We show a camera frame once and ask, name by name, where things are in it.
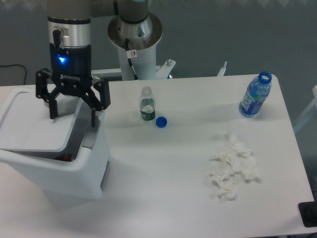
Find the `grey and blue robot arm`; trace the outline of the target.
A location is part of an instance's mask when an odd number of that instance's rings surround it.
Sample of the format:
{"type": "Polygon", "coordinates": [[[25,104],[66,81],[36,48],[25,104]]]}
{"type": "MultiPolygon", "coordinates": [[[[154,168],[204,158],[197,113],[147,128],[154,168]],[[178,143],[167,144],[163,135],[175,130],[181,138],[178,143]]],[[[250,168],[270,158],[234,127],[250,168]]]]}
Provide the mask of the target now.
{"type": "Polygon", "coordinates": [[[109,86],[94,81],[91,57],[91,19],[111,16],[108,36],[117,47],[123,80],[156,77],[156,45],[162,36],[160,20],[146,0],[50,0],[47,2],[51,68],[36,73],[36,97],[58,116],[59,94],[81,98],[92,117],[110,104],[109,86]]]}

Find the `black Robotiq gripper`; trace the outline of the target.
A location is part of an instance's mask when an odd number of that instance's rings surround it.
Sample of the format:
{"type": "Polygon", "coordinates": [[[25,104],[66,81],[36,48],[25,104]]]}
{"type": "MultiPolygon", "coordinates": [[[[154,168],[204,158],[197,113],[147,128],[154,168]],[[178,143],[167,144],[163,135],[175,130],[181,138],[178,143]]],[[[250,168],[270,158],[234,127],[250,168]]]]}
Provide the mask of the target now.
{"type": "Polygon", "coordinates": [[[50,55],[52,72],[47,68],[36,72],[36,97],[48,103],[51,119],[58,117],[58,94],[81,97],[91,108],[91,125],[95,127],[98,119],[96,113],[106,110],[111,101],[108,81],[99,80],[93,84],[99,98],[91,89],[91,45],[63,48],[50,43],[50,55]],[[56,85],[51,92],[47,83],[50,78],[56,85]]]}

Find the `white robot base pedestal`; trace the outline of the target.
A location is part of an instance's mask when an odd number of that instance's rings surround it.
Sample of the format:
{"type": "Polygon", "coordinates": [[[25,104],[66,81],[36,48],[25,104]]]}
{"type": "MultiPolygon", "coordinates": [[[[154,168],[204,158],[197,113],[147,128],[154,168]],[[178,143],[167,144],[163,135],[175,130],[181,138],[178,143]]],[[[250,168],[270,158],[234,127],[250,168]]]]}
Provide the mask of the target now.
{"type": "Polygon", "coordinates": [[[157,44],[162,38],[162,24],[152,13],[144,21],[127,23],[114,17],[108,26],[108,36],[117,48],[123,81],[170,79],[176,61],[167,59],[157,66],[157,44]]]}

